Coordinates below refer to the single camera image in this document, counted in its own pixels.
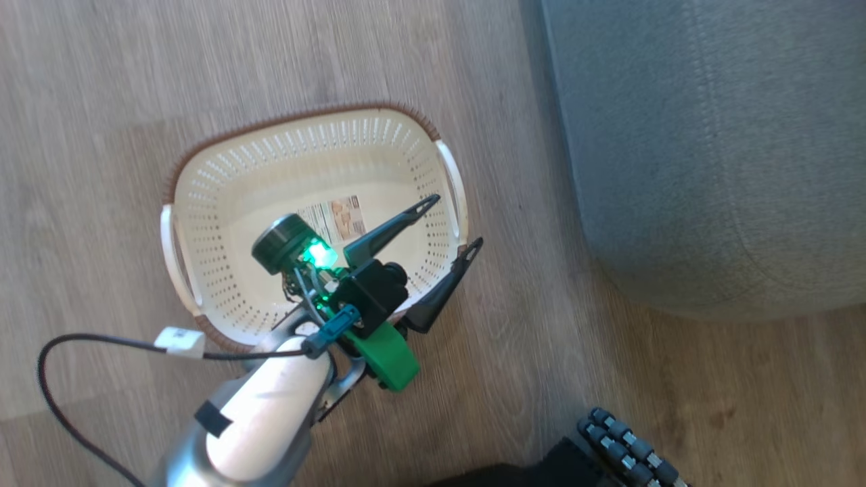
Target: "green plastic part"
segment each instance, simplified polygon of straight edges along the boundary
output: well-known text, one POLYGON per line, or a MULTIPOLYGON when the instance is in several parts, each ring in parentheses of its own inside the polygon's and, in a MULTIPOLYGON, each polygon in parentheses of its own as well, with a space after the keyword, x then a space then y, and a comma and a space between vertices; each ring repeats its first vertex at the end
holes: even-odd
POLYGON ((390 323, 382 323, 366 340, 352 331, 347 331, 346 336, 389 390, 405 389, 421 368, 406 340, 390 323))

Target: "black tape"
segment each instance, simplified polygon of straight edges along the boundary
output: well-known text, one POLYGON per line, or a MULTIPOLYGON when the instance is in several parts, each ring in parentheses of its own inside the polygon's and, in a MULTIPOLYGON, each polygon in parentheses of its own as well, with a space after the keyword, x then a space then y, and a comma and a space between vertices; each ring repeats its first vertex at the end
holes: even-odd
POLYGON ((231 425, 232 420, 223 416, 219 408, 214 406, 212 402, 206 400, 201 407, 196 411, 193 418, 198 421, 205 431, 219 438, 226 428, 231 425))

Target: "green light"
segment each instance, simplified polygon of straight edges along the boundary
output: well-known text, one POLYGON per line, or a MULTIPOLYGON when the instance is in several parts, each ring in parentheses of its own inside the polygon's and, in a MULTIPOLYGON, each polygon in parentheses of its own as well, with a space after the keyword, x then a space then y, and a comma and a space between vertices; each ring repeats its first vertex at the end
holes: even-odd
POLYGON ((337 263, 339 256, 337 252, 324 243, 317 242, 307 247, 303 258, 305 261, 313 263, 319 269, 330 269, 337 263))

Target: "white cable tag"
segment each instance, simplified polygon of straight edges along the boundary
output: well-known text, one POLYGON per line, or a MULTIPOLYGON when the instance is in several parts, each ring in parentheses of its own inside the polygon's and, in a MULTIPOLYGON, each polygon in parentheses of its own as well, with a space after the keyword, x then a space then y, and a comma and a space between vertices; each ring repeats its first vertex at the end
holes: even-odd
POLYGON ((204 341, 204 333, 200 331, 166 327, 153 345, 165 348, 169 355, 200 359, 204 356, 204 341))

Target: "gray ottoman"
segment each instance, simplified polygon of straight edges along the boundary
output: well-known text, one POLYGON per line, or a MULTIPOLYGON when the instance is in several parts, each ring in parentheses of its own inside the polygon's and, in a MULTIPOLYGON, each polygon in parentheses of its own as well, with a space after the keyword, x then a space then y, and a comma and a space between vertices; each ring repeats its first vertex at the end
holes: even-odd
POLYGON ((866 302, 866 2, 543 2, 586 239, 651 306, 866 302))

